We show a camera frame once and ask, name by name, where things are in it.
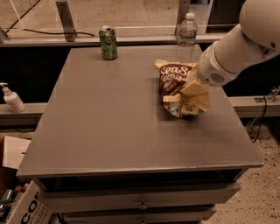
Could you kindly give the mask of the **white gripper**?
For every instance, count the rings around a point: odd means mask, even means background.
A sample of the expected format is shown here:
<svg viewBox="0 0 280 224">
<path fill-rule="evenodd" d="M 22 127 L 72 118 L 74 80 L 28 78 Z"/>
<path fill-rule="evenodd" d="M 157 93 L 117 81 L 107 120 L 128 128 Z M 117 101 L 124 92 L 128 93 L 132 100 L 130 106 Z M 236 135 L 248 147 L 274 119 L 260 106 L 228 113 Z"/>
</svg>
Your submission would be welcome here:
<svg viewBox="0 0 280 224">
<path fill-rule="evenodd" d="M 164 95 L 162 102 L 180 102 L 183 95 L 186 106 L 194 106 L 206 112 L 210 109 L 209 83 L 224 86 L 233 81 L 244 65 L 245 45 L 238 41 L 215 41 L 200 56 L 197 74 L 200 77 L 187 82 L 179 93 Z"/>
</svg>

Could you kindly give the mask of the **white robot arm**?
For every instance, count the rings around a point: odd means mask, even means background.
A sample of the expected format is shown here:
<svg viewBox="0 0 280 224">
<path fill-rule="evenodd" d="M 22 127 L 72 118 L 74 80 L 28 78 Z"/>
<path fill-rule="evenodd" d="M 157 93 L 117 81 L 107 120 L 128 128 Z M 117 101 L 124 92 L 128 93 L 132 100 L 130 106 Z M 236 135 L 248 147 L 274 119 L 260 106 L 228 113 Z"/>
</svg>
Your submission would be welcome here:
<svg viewBox="0 0 280 224">
<path fill-rule="evenodd" d="M 178 118 L 206 112 L 211 86 L 222 87 L 279 53 L 280 0 L 246 0 L 239 24 L 213 42 L 198 62 L 155 61 L 161 104 Z"/>
</svg>

